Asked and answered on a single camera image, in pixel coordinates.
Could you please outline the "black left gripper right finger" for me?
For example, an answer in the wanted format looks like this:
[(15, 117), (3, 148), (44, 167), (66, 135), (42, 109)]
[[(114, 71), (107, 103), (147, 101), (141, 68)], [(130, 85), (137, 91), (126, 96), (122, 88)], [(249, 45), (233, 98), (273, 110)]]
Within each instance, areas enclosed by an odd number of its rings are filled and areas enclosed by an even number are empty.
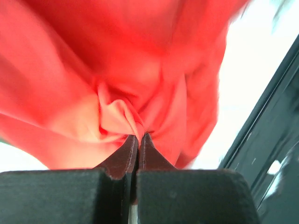
[(145, 134), (137, 172), (140, 224), (257, 224), (249, 190), (237, 172), (227, 169), (178, 170)]

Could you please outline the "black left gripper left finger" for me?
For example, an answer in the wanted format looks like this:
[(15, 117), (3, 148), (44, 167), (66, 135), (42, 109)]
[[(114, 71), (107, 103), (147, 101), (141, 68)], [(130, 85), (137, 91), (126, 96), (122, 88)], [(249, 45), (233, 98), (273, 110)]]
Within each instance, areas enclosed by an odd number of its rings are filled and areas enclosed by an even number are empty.
[(92, 169), (9, 171), (0, 175), (3, 224), (126, 224), (138, 140)]

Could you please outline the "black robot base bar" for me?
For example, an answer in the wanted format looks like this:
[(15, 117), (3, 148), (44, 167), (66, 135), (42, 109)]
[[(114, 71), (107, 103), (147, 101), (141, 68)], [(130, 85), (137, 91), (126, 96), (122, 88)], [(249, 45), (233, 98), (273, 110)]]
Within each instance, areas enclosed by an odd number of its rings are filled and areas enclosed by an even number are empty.
[(298, 223), (298, 40), (288, 50), (220, 167), (243, 175), (263, 224)]

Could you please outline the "red tank top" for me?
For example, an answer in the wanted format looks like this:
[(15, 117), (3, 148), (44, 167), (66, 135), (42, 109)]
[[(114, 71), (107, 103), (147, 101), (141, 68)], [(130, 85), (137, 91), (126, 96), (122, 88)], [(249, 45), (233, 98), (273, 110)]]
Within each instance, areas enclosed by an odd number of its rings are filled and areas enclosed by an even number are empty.
[(50, 169), (92, 168), (149, 133), (185, 168), (218, 117), (245, 0), (3, 0), (0, 136)]

